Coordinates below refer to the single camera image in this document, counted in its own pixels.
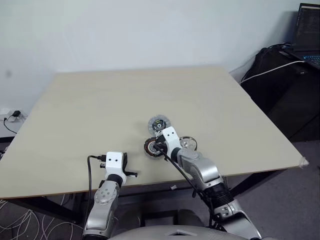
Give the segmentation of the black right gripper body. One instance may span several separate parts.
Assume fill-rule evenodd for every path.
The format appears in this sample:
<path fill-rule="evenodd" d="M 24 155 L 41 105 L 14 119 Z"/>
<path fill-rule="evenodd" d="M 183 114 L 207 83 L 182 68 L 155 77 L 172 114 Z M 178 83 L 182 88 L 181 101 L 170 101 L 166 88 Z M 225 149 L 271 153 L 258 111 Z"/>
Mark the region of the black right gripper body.
<path fill-rule="evenodd" d="M 155 138 L 155 143 L 157 146 L 157 152 L 166 152 L 167 151 L 167 144 L 165 137 L 161 134 Z"/>

